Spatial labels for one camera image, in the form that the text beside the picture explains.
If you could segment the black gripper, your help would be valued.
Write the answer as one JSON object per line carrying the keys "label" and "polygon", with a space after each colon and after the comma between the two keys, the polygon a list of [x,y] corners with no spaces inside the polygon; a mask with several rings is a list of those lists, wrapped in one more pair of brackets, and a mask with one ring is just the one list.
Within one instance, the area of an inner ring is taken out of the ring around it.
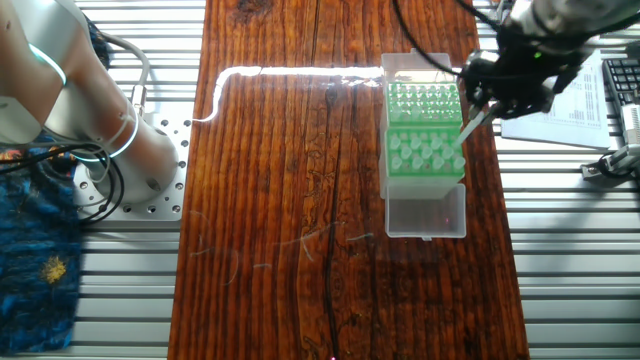
{"label": "black gripper", "polygon": [[[488,108],[483,120],[548,113],[555,94],[563,92],[575,79],[585,61],[585,50],[572,43],[569,43],[569,49],[562,50],[556,48],[557,42],[525,40],[521,33],[506,30],[498,33],[497,43],[499,55],[474,50],[464,64],[462,75],[471,120],[490,101],[495,104]],[[537,92],[551,77],[556,78],[551,85],[553,92]]]}

